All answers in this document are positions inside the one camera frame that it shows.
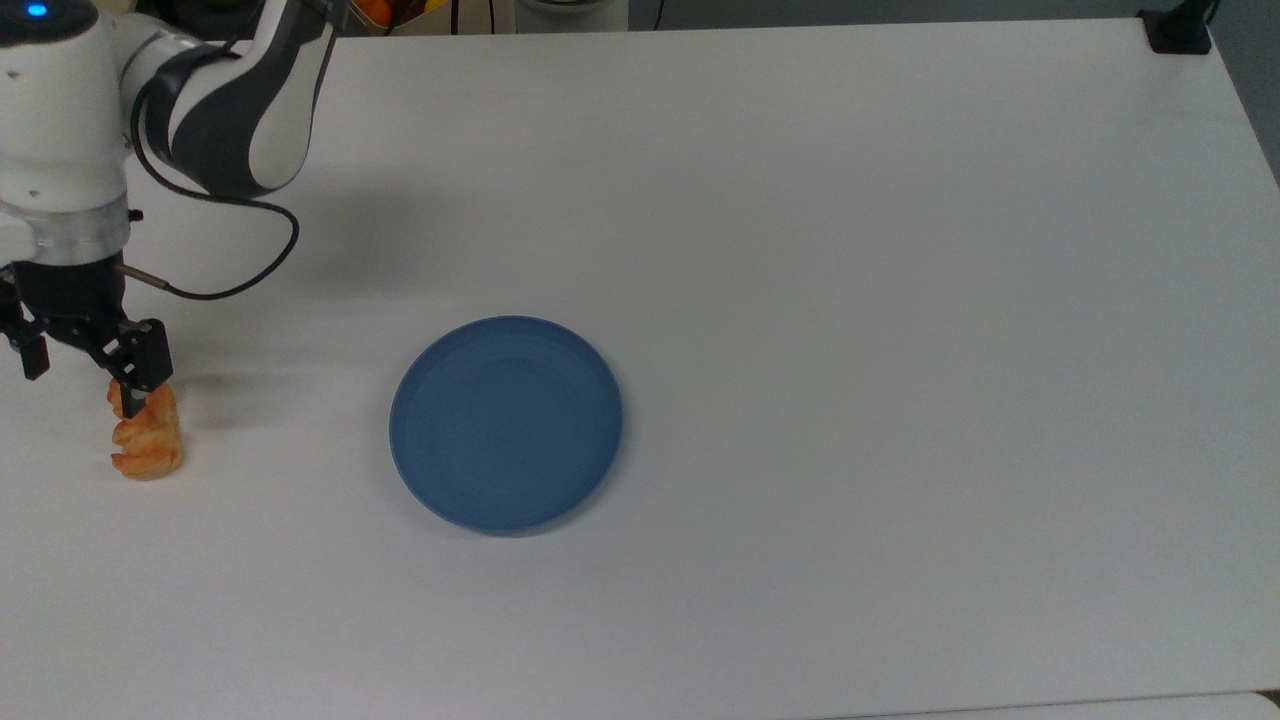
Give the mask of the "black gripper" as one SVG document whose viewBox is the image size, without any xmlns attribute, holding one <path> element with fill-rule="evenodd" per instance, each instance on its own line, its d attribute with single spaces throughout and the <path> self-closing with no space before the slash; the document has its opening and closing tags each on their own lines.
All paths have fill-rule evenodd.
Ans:
<svg viewBox="0 0 1280 720">
<path fill-rule="evenodd" d="M 3 268 L 3 334 L 20 356 L 27 380 L 49 370 L 44 334 L 78 347 L 81 329 L 96 348 L 101 366 L 119 386 L 122 416 L 141 414 L 151 395 L 172 374 L 166 327 L 155 318 L 128 322 L 123 309 L 125 281 L 116 272 L 122 256 L 55 266 L 31 261 Z"/>
</svg>

